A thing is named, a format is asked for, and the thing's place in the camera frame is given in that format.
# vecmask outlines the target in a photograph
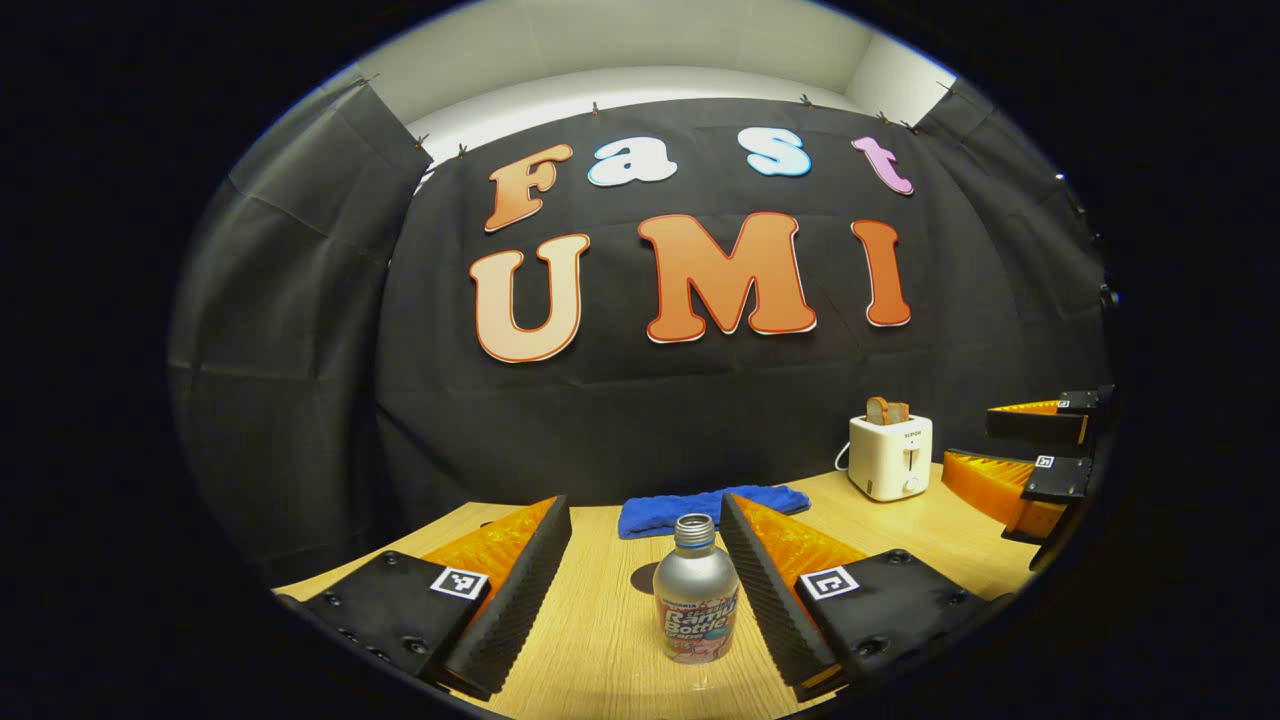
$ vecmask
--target aluminum bottle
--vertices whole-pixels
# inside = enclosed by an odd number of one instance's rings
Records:
[[[682,664],[710,662],[728,652],[737,612],[737,573],[716,547],[710,515],[676,520],[676,550],[653,573],[663,651]]]

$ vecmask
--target bottle neck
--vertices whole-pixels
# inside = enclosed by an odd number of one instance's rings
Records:
[[[709,542],[700,547],[685,547],[682,544],[676,546],[676,555],[681,557],[707,557],[713,552],[716,552],[714,542]]]

